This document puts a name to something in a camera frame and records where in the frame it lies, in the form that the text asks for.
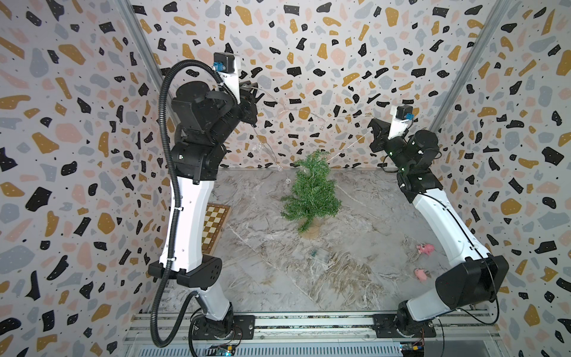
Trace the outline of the pink toy pig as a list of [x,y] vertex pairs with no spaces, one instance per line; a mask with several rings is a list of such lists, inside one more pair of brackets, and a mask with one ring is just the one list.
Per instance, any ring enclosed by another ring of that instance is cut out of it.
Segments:
[[427,256],[431,256],[433,252],[435,252],[435,247],[429,243],[422,243],[416,246],[416,249],[419,254],[425,254]]
[[414,274],[420,282],[425,282],[431,277],[430,273],[425,269],[415,269]]

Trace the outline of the clear battery box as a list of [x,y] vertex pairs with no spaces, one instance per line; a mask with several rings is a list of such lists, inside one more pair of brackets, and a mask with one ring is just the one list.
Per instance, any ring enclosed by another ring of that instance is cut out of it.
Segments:
[[309,252],[309,257],[321,264],[325,269],[331,266],[332,254],[323,248],[312,248]]

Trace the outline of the clear string light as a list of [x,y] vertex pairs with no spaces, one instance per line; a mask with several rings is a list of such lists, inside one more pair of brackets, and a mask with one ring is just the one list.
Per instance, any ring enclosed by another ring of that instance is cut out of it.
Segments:
[[283,171],[313,152],[323,152],[333,170],[368,170],[382,163],[372,153],[367,125],[372,112],[352,112],[332,91],[285,94],[280,88],[257,89],[257,123],[241,124],[229,140],[226,165],[240,169]]

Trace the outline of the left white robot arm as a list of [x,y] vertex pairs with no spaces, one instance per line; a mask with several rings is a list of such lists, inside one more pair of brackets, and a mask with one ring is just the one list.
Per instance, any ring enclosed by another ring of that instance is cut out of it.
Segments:
[[[150,323],[158,347],[166,347],[175,338],[192,298],[198,300],[212,335],[224,338],[232,330],[233,307],[218,282],[222,260],[203,253],[202,232],[219,166],[227,154],[224,143],[239,123],[257,123],[258,90],[256,83],[245,81],[234,101],[227,92],[194,81],[180,86],[172,99],[180,122],[165,155],[172,190],[168,242],[161,258],[149,266],[150,275],[160,280]],[[172,332],[161,339],[158,309],[170,281],[187,288],[189,294]]]

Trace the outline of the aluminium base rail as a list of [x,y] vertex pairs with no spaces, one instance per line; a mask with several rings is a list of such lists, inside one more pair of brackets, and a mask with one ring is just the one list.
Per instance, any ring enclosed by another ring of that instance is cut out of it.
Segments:
[[216,337],[204,320],[182,322],[165,348],[150,338],[150,317],[136,315],[125,356],[508,356],[485,310],[452,312],[400,332],[384,312],[246,312]]

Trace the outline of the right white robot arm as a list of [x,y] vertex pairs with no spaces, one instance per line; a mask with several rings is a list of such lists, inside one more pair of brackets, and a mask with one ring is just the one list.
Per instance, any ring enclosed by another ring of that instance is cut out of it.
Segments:
[[376,118],[368,126],[373,133],[371,150],[385,152],[396,165],[399,189],[425,218],[451,266],[436,279],[434,288],[399,304],[393,328],[414,337],[428,330],[434,318],[485,301],[497,303],[509,264],[471,233],[432,173],[431,164],[440,155],[437,135],[419,130],[409,138],[392,136],[391,125]]

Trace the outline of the small green christmas tree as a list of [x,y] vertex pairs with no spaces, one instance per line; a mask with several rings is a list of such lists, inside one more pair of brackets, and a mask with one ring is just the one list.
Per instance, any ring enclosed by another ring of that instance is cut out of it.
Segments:
[[299,222],[297,231],[308,231],[315,219],[334,217],[341,208],[337,198],[336,182],[330,179],[327,153],[315,151],[294,163],[298,169],[289,195],[283,196],[281,216]]

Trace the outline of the wooden chess board box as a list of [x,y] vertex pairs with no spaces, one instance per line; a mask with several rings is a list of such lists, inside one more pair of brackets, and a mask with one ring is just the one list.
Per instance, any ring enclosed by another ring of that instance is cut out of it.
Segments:
[[208,203],[202,232],[202,253],[213,255],[230,215],[229,205]]

